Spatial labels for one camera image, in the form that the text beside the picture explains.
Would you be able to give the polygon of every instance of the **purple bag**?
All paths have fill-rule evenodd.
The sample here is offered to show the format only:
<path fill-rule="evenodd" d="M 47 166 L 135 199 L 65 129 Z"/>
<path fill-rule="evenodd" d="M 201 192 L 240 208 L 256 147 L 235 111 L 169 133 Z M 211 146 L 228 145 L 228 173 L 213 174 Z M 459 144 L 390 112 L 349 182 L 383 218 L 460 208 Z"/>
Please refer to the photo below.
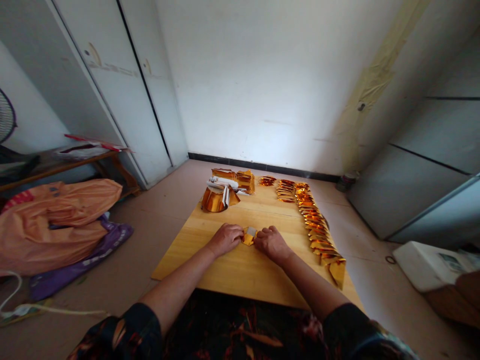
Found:
<path fill-rule="evenodd" d="M 72 265 L 43 272 L 30 278 L 30 297 L 33 301 L 37 302 L 52 296 L 76 278 L 100 264 L 134 232 L 130 225 L 110 222 L 105 215 L 102 215 L 99 220 L 101 225 L 108 230 L 108 234 L 98 243 L 89 257 Z"/>

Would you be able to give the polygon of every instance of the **cable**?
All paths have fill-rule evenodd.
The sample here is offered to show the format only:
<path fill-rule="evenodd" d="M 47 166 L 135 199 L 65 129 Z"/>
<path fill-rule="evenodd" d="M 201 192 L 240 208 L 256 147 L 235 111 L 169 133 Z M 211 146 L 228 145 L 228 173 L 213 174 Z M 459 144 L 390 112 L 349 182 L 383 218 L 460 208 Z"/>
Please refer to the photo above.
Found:
<path fill-rule="evenodd" d="M 6 318 L 10 318 L 12 316 L 18 316 L 18 317 L 21 317 L 21 316 L 24 316 L 26 314 L 28 314 L 28 312 L 30 311 L 30 309 L 39 309 L 39 310 L 44 310 L 44 311 L 48 311 L 50 313 L 57 313 L 57 314 L 65 314 L 65 315 L 93 315 L 93 314 L 105 314 L 106 316 L 110 316 L 110 314 L 105 311 L 105 310 L 94 310 L 94 311 L 74 311 L 74 310 L 64 310 L 64 309 L 59 309 L 59 308 L 55 308 L 55 307 L 48 307 L 48 306 L 43 306 L 43 305 L 39 305 L 39 304 L 21 304 L 21 305 L 18 305 L 15 310 L 13 311 L 7 311 L 7 312 L 4 312 L 2 311 L 2 309 L 4 308 L 4 306 L 9 302 L 9 300 L 11 298 L 14 297 L 14 295 L 20 290 L 20 288 L 22 287 L 22 277 L 17 274 L 16 272 L 14 271 L 10 271 L 10 270 L 2 270 L 0 269 L 0 272 L 5 272 L 5 273 L 8 273 L 10 275 L 13 275 L 16 277 L 16 279 L 18 280 L 18 285 L 15 289 L 15 291 L 9 296 L 6 298 L 6 300 L 4 302 L 1 303 L 0 305 L 0 315 L 2 316 L 2 318 L 6 319 Z"/>

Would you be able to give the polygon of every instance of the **wooden table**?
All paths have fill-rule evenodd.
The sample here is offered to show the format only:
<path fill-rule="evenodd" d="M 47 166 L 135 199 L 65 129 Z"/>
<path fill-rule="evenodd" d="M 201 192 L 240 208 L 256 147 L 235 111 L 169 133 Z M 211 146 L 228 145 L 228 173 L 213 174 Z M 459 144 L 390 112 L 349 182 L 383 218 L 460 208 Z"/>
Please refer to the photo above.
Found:
<path fill-rule="evenodd" d="M 138 196 L 141 193 L 140 186 L 135 177 L 122 165 L 122 162 L 119 158 L 120 153 L 118 151 L 108 151 L 101 155 L 90 157 L 81 161 L 64 161 L 57 159 L 53 156 L 54 151 L 55 150 L 39 152 L 38 155 L 40 156 L 40 163 L 32 170 L 32 172 L 21 180 L 0 185 L 0 193 L 6 190 L 15 189 L 20 185 L 28 184 L 35 180 L 43 179 L 55 174 L 63 173 L 73 168 L 81 167 L 86 164 L 94 165 L 103 178 L 111 179 L 111 175 L 100 162 L 100 160 L 108 158 L 111 159 L 113 166 L 118 170 L 120 175 L 125 180 L 125 186 L 121 193 L 121 198 L 124 198 L 130 194 Z"/>
<path fill-rule="evenodd" d="M 223 223 L 230 223 L 257 230 L 275 225 L 292 250 L 334 284 L 330 273 L 319 264 L 319 257 L 310 250 L 308 231 L 297 205 L 278 201 L 275 186 L 256 185 L 255 188 L 254 195 L 239 195 L 240 203 L 224 212 L 206 213 L 201 210 L 199 202 L 151 277 L 162 280 L 203 247 Z M 297 288 L 277 265 L 254 246 L 242 243 L 213 263 L 198 288 L 309 309 Z M 363 309 L 348 272 L 345 273 L 342 292 Z"/>

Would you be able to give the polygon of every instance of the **person's left hand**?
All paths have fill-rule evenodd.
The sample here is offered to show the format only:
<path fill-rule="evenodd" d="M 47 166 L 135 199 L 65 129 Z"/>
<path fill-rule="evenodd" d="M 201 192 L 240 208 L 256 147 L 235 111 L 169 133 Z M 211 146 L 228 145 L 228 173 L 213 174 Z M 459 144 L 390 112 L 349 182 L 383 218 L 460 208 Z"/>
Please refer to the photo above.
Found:
<path fill-rule="evenodd" d="M 244 236 L 244 229 L 240 225 L 224 223 L 205 245 L 216 258 L 226 254 L 237 247 Z"/>

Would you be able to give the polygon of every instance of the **person's right arm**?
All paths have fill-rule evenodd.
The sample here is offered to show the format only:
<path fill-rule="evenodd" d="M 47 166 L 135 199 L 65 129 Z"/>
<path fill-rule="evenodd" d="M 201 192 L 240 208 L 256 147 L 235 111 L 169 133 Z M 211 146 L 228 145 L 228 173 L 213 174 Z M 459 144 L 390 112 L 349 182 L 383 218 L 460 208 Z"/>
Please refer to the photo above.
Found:
<path fill-rule="evenodd" d="M 264 228 L 255 247 L 283 269 L 323 325 L 330 358 L 418 359 L 401 340 L 370 320 L 339 290 L 299 258 L 275 228 Z"/>
<path fill-rule="evenodd" d="M 335 309 L 350 303 L 290 249 L 275 226 L 259 231 L 254 245 L 283 269 L 321 322 Z"/>

